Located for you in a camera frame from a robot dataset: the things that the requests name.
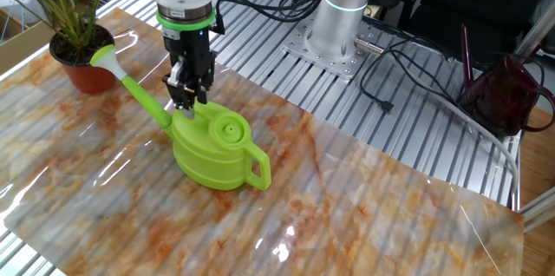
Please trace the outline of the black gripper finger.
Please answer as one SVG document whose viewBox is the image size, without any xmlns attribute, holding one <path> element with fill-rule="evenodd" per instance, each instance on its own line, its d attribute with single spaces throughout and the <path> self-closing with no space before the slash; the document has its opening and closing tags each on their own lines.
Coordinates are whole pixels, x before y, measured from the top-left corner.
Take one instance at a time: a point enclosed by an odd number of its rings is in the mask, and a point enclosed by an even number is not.
<svg viewBox="0 0 555 276">
<path fill-rule="evenodd" d="M 195 92 L 197 101 L 201 104 L 208 103 L 208 92 L 213 84 L 212 76 L 200 77 L 196 80 Z"/>
<path fill-rule="evenodd" d="M 194 118 L 194 92 L 191 91 L 184 82 L 181 81 L 184 63 L 177 61 L 171 72 L 165 75 L 162 81 L 166 84 L 169 95 L 173 100 L 175 109 L 181 111 L 185 118 Z"/>
</svg>

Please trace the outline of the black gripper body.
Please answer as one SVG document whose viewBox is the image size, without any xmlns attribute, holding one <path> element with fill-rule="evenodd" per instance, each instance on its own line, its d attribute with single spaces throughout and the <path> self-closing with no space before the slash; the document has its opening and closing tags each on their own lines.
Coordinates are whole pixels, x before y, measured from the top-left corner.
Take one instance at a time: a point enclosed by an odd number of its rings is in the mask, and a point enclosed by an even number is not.
<svg viewBox="0 0 555 276">
<path fill-rule="evenodd" d="M 205 93 L 213 83 L 215 53 L 210 49 L 208 28 L 171 30 L 163 28 L 164 46 L 172 70 L 163 81 L 191 94 Z"/>
</svg>

